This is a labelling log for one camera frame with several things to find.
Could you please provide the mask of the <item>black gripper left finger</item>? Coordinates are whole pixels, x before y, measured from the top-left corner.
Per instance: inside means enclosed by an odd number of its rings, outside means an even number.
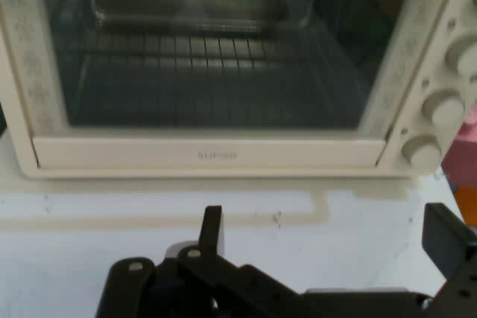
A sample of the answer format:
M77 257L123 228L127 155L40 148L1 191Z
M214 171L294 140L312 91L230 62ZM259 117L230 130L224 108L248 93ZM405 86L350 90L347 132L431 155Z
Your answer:
M98 317L308 317L301 295L219 255L221 221L222 208L208 206L196 244L159 265L148 258L116 262Z

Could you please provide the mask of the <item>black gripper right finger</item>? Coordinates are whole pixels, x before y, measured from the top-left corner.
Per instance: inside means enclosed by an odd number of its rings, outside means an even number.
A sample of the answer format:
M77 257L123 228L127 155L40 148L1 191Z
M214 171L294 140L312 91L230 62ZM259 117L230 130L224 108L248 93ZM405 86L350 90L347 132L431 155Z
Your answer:
M423 248L446 281L427 317L476 316L476 233L442 203L425 205Z

